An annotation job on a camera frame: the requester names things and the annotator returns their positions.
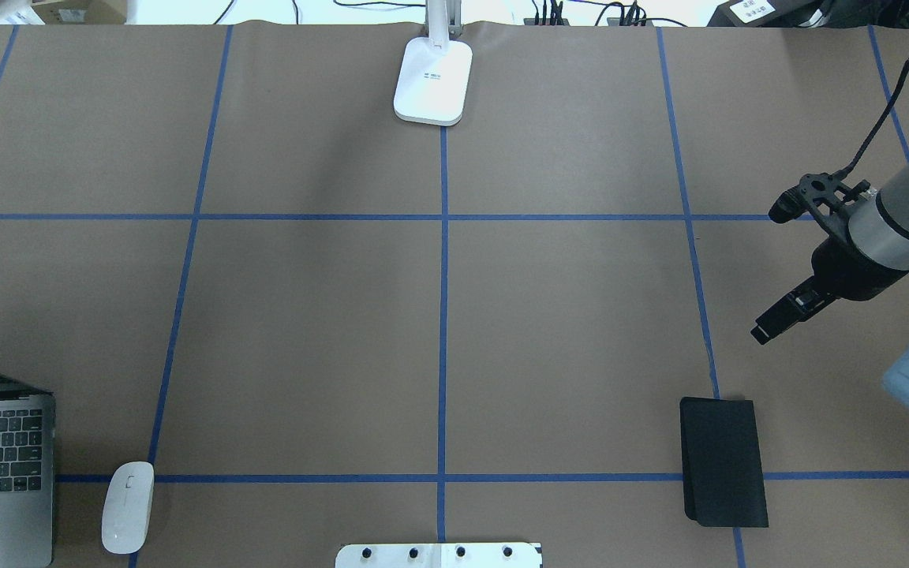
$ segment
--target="white lamp base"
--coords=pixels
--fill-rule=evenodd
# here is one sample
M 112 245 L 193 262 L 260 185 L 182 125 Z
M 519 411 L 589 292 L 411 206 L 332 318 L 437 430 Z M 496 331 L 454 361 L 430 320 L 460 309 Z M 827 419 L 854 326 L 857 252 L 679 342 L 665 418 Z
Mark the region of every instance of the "white lamp base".
M 472 68 L 472 47 L 450 42 L 447 53 L 429 37 L 406 44 L 395 89 L 395 114 L 402 120 L 451 126 L 462 119 Z

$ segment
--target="white computer mouse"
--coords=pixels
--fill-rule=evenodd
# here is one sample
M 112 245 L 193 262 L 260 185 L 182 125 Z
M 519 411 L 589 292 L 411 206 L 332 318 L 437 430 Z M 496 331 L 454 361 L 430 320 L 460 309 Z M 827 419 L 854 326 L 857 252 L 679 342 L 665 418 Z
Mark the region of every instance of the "white computer mouse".
M 152 508 L 152 464 L 131 461 L 111 478 L 104 500 L 100 539 L 115 554 L 131 554 L 145 543 Z

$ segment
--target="keyboard key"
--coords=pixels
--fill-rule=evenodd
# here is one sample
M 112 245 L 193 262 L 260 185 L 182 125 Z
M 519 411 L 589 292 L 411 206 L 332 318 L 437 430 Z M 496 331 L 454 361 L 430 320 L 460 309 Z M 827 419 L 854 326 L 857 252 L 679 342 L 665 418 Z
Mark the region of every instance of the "keyboard key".
M 32 460 L 40 460 L 40 448 L 20 448 L 19 449 L 19 461 L 29 462 Z
M 16 461 L 9 464 L 9 474 L 17 475 L 40 475 L 40 461 Z

